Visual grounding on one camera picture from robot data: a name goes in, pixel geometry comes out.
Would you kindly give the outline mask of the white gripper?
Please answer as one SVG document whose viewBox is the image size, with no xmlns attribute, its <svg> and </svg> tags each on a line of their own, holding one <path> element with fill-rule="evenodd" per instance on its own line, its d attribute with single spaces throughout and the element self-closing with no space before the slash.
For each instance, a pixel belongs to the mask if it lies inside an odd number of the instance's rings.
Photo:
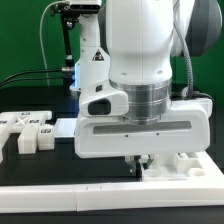
<svg viewBox="0 0 224 224">
<path fill-rule="evenodd" d="M 80 115 L 75 129 L 75 153 L 81 158 L 126 156 L 130 173 L 147 163 L 149 155 L 203 152 L 210 145 L 212 101 L 173 101 L 150 125 L 132 125 L 122 116 Z"/>
</svg>

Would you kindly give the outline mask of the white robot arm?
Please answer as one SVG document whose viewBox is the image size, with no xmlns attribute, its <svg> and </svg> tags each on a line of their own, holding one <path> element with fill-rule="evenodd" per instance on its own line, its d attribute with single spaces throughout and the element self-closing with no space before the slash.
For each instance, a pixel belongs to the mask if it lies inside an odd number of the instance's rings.
<svg viewBox="0 0 224 224">
<path fill-rule="evenodd" d="M 212 102 L 191 86 L 171 100 L 170 59 L 204 54 L 221 28 L 217 0 L 107 0 L 108 78 L 81 93 L 76 154 L 139 157 L 178 173 L 202 168 Z"/>
</svg>

